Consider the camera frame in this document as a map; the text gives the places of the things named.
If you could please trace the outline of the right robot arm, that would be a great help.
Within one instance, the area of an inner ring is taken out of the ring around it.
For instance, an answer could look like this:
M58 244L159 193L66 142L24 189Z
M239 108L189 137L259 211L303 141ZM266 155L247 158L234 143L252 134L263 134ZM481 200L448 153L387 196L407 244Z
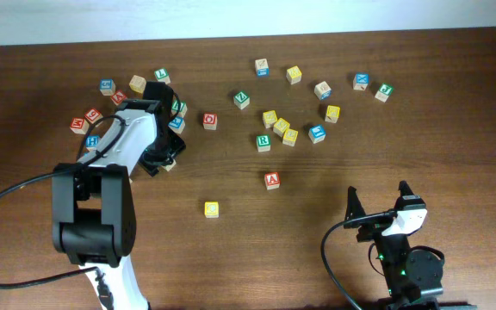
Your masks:
M380 301L385 309L476 309L467 302L440 303L443 293L444 254L434 248L411 246L408 237L425 222L428 210L420 195L407 182L399 183L394 207L385 214L365 214L356 190L350 189L349 205L356 211L348 219L356 218L359 242L372 242L377 250L389 297Z

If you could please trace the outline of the blue P block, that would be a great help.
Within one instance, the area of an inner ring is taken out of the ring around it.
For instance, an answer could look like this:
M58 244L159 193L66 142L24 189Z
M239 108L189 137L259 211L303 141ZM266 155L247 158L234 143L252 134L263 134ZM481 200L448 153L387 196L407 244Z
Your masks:
M185 120L183 117L176 116L169 124L168 127L177 134L181 134L185 128Z

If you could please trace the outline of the green V block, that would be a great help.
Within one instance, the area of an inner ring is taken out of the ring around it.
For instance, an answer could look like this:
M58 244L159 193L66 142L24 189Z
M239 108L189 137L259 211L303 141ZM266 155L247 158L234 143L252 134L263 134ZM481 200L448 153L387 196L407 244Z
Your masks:
M175 159L173 159L170 164L164 164L164 165L162 165L162 168L165 171L171 171L176 166L176 164L177 164L177 161Z

